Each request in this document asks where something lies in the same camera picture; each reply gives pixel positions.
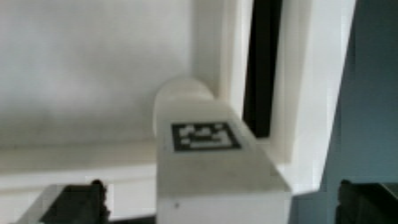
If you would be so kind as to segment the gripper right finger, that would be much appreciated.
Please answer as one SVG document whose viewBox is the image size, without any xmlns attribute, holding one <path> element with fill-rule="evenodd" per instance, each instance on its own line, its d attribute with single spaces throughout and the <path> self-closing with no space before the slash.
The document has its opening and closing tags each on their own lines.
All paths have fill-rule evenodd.
<svg viewBox="0 0 398 224">
<path fill-rule="evenodd" d="M 334 224 L 398 224 L 398 183 L 341 181 Z"/>
</svg>

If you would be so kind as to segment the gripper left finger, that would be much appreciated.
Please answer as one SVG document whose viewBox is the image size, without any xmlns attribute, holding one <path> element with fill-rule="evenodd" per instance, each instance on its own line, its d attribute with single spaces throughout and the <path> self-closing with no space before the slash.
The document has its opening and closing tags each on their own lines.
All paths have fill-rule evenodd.
<svg viewBox="0 0 398 224">
<path fill-rule="evenodd" d="M 88 184 L 49 185 L 16 224 L 108 224 L 106 188 Z"/>
</svg>

